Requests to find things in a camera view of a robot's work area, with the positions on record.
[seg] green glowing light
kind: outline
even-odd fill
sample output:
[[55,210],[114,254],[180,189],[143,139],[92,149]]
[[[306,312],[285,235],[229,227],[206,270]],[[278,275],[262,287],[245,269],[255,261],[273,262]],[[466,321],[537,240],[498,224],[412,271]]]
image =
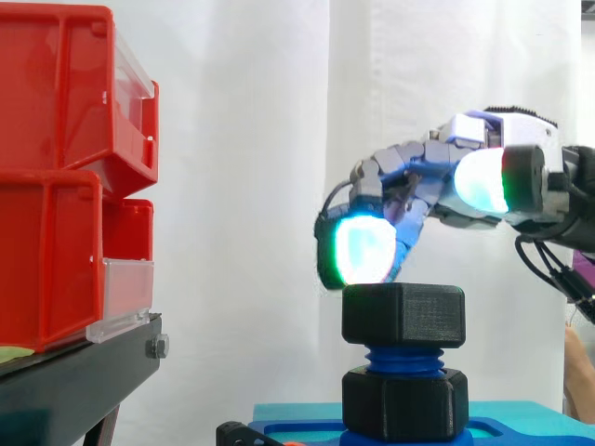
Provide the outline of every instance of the green glowing light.
[[466,155],[456,167],[455,189],[466,204],[490,214],[506,214],[502,189],[504,149],[482,149]]
[[396,249],[396,229],[384,218],[344,218],[335,235],[341,280],[347,285],[383,282],[392,268]]

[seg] black hexagonal nut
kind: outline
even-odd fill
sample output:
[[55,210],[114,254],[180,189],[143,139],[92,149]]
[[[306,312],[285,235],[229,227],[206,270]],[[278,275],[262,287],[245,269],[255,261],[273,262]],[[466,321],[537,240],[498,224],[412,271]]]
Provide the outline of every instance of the black hexagonal nut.
[[343,423],[385,442],[449,441],[469,421],[467,377],[443,369],[438,378],[368,373],[343,376]]
[[350,344],[457,348],[465,343],[465,294],[449,285],[348,286],[342,333]]

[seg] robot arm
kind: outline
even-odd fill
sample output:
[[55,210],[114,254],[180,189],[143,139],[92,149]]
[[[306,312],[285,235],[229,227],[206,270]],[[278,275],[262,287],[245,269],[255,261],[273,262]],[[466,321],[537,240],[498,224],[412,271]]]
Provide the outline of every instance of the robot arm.
[[[490,108],[457,114],[420,142],[391,146],[357,163],[342,184],[349,185],[349,203],[329,209],[331,194],[316,222],[319,276],[327,288],[349,283],[334,271],[338,251],[361,255],[362,243],[375,245],[370,232],[342,237],[351,243],[349,249],[333,247],[343,220],[369,215],[396,229],[390,267],[380,268],[386,270],[382,280],[392,281],[417,243],[425,218],[433,216],[470,229],[493,228],[504,220],[521,234],[517,251],[535,274],[574,301],[593,295],[544,242],[595,253],[595,151],[562,148],[557,126],[533,112]],[[531,264],[523,243],[535,244],[549,275]],[[371,258],[361,257],[360,265]]]

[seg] purple object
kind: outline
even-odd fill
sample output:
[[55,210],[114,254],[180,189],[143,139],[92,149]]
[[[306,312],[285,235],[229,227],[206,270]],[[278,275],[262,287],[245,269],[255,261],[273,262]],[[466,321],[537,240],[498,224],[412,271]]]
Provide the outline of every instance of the purple object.
[[595,265],[578,251],[573,252],[573,268],[592,286],[595,287]]

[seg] red plastic drawer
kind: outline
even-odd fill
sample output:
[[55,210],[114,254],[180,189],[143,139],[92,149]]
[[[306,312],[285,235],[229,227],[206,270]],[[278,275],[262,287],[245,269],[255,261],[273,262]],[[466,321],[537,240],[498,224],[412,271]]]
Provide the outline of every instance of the red plastic drawer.
[[159,89],[106,7],[0,3],[0,169],[78,169],[126,197],[157,181]]
[[0,173],[0,347],[100,342],[145,322],[152,204],[101,197],[91,172]]

